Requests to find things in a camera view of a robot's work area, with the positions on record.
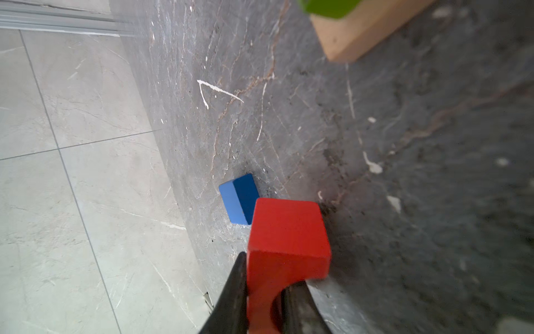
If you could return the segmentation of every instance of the blue block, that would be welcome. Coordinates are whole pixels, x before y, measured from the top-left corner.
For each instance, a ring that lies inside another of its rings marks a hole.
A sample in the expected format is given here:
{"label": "blue block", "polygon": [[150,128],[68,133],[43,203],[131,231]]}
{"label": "blue block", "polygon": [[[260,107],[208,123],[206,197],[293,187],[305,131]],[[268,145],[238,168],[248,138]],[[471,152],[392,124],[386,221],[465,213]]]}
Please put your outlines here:
{"label": "blue block", "polygon": [[219,186],[224,207],[233,224],[250,225],[256,200],[260,197],[252,174],[225,182]]}

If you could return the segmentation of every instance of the floor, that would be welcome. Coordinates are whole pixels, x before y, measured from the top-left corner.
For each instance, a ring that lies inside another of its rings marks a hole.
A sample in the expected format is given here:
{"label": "floor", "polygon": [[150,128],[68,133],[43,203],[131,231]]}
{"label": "floor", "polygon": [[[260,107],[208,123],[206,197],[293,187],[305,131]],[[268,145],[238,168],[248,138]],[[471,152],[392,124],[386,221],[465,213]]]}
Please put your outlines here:
{"label": "floor", "polygon": [[205,284],[121,40],[0,29],[0,77],[0,332],[196,333]]}

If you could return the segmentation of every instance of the red arch block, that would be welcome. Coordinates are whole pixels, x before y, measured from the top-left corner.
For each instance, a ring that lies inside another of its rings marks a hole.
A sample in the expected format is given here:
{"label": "red arch block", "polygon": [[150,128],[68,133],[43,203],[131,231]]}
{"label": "red arch block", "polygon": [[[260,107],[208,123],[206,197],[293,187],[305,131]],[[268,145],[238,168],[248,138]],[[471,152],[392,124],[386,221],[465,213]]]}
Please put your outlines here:
{"label": "red arch block", "polygon": [[331,257],[317,203],[259,198],[247,251],[248,332],[280,333],[274,299],[293,283],[325,278]]}

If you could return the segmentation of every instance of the gray table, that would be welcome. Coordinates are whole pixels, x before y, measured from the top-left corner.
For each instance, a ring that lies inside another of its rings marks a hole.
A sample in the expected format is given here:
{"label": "gray table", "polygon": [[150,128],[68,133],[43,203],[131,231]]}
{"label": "gray table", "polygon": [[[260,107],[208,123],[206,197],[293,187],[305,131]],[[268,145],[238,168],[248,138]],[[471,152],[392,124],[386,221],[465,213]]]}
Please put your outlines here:
{"label": "gray table", "polygon": [[534,318],[531,1],[438,1],[349,66],[295,1],[111,2],[214,301],[250,231],[217,187],[253,173],[320,203],[333,259],[309,284],[334,332]]}

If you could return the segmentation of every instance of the green block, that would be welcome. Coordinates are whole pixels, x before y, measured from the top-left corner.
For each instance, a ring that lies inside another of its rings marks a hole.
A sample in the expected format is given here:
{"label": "green block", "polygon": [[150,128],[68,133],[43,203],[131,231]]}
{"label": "green block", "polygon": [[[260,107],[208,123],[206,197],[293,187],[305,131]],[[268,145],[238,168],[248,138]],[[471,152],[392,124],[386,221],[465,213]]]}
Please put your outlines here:
{"label": "green block", "polygon": [[302,9],[309,14],[341,19],[350,13],[361,0],[299,0]]}

